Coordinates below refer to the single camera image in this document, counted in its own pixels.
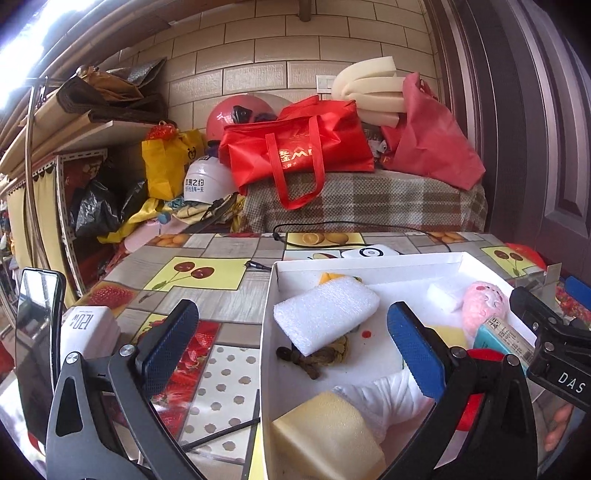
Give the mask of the person's right hand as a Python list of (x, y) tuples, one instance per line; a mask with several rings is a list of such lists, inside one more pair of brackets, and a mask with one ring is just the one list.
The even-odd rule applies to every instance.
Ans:
[(548, 432), (544, 440), (546, 452), (551, 452), (558, 446), (565, 434), (573, 409), (574, 407), (571, 404), (565, 404), (555, 412), (553, 417), (554, 427)]

